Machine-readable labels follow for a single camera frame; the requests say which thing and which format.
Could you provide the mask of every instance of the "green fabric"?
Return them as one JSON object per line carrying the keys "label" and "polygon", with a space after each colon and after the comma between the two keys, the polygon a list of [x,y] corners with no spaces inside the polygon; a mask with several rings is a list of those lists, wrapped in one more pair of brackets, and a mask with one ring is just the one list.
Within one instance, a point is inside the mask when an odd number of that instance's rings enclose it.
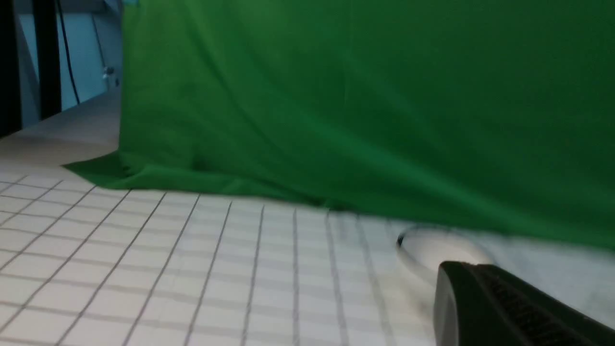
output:
{"label": "green fabric", "polygon": [[615,249],[615,2],[140,0],[109,188]]}

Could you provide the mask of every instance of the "white object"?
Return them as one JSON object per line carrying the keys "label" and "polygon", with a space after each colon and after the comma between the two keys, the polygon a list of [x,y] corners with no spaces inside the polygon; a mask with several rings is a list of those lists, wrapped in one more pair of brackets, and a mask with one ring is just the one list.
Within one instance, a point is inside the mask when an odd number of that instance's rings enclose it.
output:
{"label": "white object", "polygon": [[438,228],[402,233],[397,244],[400,280],[426,318],[432,316],[438,267],[442,262],[493,264],[487,251],[477,244]]}

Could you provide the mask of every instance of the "black pole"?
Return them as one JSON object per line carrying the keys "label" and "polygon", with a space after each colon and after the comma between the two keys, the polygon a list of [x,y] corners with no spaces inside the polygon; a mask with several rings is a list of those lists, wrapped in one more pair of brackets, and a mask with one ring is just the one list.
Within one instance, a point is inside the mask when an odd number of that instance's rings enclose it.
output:
{"label": "black pole", "polygon": [[55,3],[52,0],[32,0],[32,14],[41,87],[41,118],[47,119],[62,111],[60,46]]}
{"label": "black pole", "polygon": [[19,55],[15,33],[13,1],[0,1],[0,46],[5,48],[0,138],[22,129],[22,101],[19,85]]}

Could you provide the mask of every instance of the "black object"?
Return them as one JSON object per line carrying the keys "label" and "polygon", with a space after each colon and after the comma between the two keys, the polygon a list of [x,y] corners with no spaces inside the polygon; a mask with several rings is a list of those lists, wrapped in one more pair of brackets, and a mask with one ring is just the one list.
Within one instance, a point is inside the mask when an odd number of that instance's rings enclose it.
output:
{"label": "black object", "polygon": [[438,346],[607,346],[615,331],[494,265],[444,262],[434,305]]}
{"label": "black object", "polygon": [[41,88],[41,118],[47,119],[62,111],[60,48],[55,3],[51,0],[32,0],[32,13]]}
{"label": "black object", "polygon": [[81,101],[79,100],[79,93],[77,93],[77,85],[75,85],[75,78],[73,76],[73,63],[71,61],[70,50],[68,49],[68,38],[66,37],[66,25],[64,24],[64,11],[62,11],[62,2],[61,0],[55,0],[55,2],[58,5],[58,13],[60,14],[60,26],[62,27],[62,38],[64,39],[64,51],[66,52],[66,65],[68,65],[68,75],[71,78],[71,85],[73,86],[75,100],[77,101],[77,104],[79,105],[81,104]]}
{"label": "black object", "polygon": [[5,85],[0,112],[0,138],[22,129],[22,101],[19,85],[19,56],[15,34],[13,1],[0,1],[0,45],[6,66],[2,72]]}

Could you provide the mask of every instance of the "white grid mat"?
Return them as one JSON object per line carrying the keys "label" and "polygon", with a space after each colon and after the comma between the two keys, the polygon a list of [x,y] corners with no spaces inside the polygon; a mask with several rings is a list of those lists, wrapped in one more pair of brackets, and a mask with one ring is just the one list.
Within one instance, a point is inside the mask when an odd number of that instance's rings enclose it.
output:
{"label": "white grid mat", "polygon": [[0,172],[0,346],[431,345],[406,226]]}

